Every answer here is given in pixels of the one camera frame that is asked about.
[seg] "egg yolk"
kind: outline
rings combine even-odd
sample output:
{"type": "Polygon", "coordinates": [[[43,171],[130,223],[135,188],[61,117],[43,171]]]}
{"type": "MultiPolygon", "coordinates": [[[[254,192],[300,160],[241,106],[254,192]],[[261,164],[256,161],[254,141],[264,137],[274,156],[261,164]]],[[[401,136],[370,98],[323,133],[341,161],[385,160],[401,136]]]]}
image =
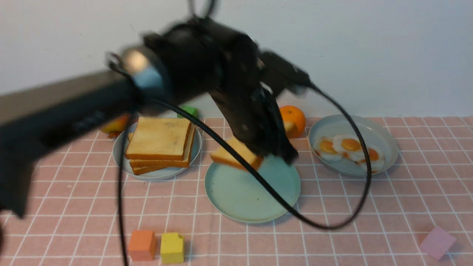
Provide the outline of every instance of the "egg yolk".
{"type": "Polygon", "coordinates": [[[344,139],[342,140],[342,147],[347,151],[358,151],[361,150],[361,145],[357,140],[344,139]]]}
{"type": "Polygon", "coordinates": [[[378,153],[372,148],[368,148],[368,154],[371,161],[377,161],[379,159],[378,153]]]}
{"type": "Polygon", "coordinates": [[[330,154],[336,154],[337,152],[333,149],[333,143],[329,142],[329,141],[321,141],[320,144],[320,149],[327,152],[327,153],[330,153],[330,154]]]}

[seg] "toy block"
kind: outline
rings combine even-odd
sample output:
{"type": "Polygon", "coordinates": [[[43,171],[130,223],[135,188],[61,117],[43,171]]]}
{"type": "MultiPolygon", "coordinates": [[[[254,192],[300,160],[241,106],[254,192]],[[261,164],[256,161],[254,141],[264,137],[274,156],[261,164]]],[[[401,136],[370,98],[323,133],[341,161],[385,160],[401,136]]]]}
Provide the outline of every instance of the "toy block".
{"type": "MultiPolygon", "coordinates": [[[[197,109],[194,108],[194,107],[190,107],[190,106],[181,106],[181,108],[186,111],[187,113],[190,113],[191,115],[195,116],[195,117],[199,117],[199,114],[197,112],[197,109]]],[[[182,118],[183,116],[181,116],[180,114],[177,114],[177,117],[179,118],[182,118]]]]}
{"type": "Polygon", "coordinates": [[[161,262],[174,264],[184,262],[184,238],[179,233],[165,233],[161,238],[161,262]]]}
{"type": "Polygon", "coordinates": [[[437,226],[427,235],[419,248],[434,259],[440,260],[455,241],[455,237],[437,226]]]}
{"type": "Polygon", "coordinates": [[[158,241],[153,231],[134,230],[128,245],[128,254],[133,261],[151,261],[156,253],[158,241]]]}

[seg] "yellow block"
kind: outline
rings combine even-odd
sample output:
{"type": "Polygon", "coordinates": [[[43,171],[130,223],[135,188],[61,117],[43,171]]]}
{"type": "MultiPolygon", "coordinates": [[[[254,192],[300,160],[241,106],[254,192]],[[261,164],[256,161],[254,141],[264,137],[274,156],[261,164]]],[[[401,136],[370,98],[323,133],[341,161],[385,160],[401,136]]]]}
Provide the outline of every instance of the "yellow block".
{"type": "Polygon", "coordinates": [[[164,264],[184,262],[184,238],[179,233],[165,233],[161,237],[161,262],[164,264]]]}

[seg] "stack of toast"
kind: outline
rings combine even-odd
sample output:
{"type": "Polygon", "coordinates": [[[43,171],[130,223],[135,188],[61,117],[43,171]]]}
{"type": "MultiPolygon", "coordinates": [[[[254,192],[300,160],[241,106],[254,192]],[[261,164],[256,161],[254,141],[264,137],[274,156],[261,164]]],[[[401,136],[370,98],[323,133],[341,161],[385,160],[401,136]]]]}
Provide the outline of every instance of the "stack of toast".
{"type": "MultiPolygon", "coordinates": [[[[295,130],[296,126],[293,122],[284,122],[284,129],[286,135],[291,135],[295,130]]],[[[227,140],[227,144],[230,145],[247,163],[249,163],[254,169],[258,169],[263,162],[263,157],[252,153],[246,145],[240,142],[237,138],[232,137],[227,140]]],[[[226,149],[219,147],[210,154],[210,158],[216,163],[229,165],[231,167],[245,170],[241,165],[226,149]]]]}
{"type": "Polygon", "coordinates": [[[128,134],[125,157],[135,175],[168,167],[188,168],[192,160],[195,125],[184,118],[140,117],[128,134]]]}

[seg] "fried egg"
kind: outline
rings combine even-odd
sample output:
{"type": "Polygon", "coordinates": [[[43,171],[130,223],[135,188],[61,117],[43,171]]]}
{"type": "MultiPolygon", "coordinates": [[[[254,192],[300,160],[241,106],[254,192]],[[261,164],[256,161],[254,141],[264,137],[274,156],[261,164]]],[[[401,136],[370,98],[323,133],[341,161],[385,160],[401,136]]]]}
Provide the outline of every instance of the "fried egg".
{"type": "MultiPolygon", "coordinates": [[[[377,173],[381,171],[384,167],[385,163],[385,157],[384,153],[376,146],[374,145],[368,145],[368,154],[369,154],[369,159],[371,161],[371,172],[372,173],[377,173]]],[[[365,172],[367,171],[367,166],[366,166],[366,161],[363,156],[363,160],[359,160],[355,162],[358,164],[365,172]]]]}
{"type": "Polygon", "coordinates": [[[333,138],[322,137],[315,141],[312,146],[315,153],[327,161],[339,161],[343,156],[333,149],[333,138]]]}
{"type": "Polygon", "coordinates": [[[365,157],[358,137],[354,135],[333,136],[333,149],[352,161],[359,161],[365,157]]]}

